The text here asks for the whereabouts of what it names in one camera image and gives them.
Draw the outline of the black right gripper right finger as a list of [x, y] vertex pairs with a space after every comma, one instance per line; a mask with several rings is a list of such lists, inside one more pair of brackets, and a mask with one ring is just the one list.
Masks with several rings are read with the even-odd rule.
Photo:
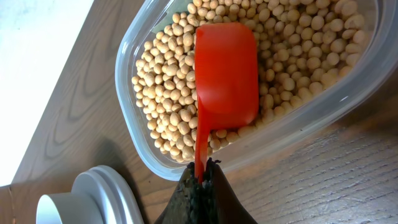
[[202, 182], [201, 222], [219, 224], [257, 224], [242, 206], [224, 175], [219, 160], [209, 158]]

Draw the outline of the red plastic scoop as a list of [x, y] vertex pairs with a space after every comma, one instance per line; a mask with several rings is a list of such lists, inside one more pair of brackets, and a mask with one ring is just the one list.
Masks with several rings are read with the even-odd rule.
[[195, 177], [201, 182], [210, 131], [239, 128], [252, 122], [259, 110], [259, 84], [256, 40], [247, 26], [238, 22], [204, 24], [196, 35]]

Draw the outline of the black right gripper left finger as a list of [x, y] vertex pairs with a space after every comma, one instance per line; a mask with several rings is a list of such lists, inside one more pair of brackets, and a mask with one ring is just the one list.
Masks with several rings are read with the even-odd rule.
[[166, 206], [155, 224], [200, 224], [203, 223], [203, 209], [200, 199], [202, 185], [195, 177], [194, 162], [190, 162]]

